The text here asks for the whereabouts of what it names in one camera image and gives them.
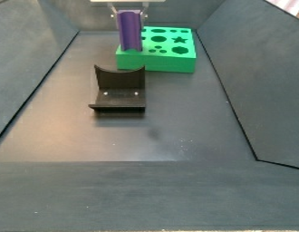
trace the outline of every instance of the hexagon-shaped hole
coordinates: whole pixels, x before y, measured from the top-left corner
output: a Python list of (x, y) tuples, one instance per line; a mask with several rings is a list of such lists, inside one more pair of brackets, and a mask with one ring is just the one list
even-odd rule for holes
[(177, 54), (185, 54), (185, 53), (188, 53), (188, 48), (187, 47), (181, 47), (181, 46), (175, 47), (173, 48), (173, 52), (177, 53)]

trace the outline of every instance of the white surface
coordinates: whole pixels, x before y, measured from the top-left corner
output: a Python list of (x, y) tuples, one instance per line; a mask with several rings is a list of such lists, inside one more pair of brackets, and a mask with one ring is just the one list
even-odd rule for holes
[(267, 0), (280, 9), (298, 16), (299, 14), (299, 0)]
[(152, 3), (165, 2), (165, 0), (91, 0), (92, 3)]

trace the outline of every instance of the gray floor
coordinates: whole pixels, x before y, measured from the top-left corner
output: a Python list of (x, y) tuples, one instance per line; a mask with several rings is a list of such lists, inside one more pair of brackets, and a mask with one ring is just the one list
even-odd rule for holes
[(193, 74), (147, 72), (144, 116), (95, 114), (93, 65), (116, 68), (117, 45), (116, 33), (76, 38), (1, 140), (0, 161), (252, 160), (200, 42)]
[(299, 229), (299, 170), (253, 160), (199, 41), (193, 74), (148, 72), (144, 117), (88, 108), (117, 44), (77, 36), (0, 140), (0, 231)]

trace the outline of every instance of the purple block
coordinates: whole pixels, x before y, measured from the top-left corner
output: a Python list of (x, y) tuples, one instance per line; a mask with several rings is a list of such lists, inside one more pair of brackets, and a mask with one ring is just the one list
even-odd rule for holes
[(117, 25), (123, 51), (137, 49), (143, 51), (140, 10), (120, 10)]

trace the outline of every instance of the circular hole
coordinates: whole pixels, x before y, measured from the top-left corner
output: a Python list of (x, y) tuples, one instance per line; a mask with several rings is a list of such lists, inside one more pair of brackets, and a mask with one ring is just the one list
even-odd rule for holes
[(175, 47), (173, 52), (177, 54), (185, 54), (185, 53), (188, 53), (188, 48), (187, 47)]
[(163, 29), (153, 29), (152, 32), (153, 33), (165, 33), (165, 30), (163, 30)]
[(161, 42), (165, 42), (165, 41), (167, 41), (167, 38), (163, 37), (163, 36), (153, 36), (153, 37), (151, 38), (151, 40), (152, 40), (153, 42), (161, 43)]

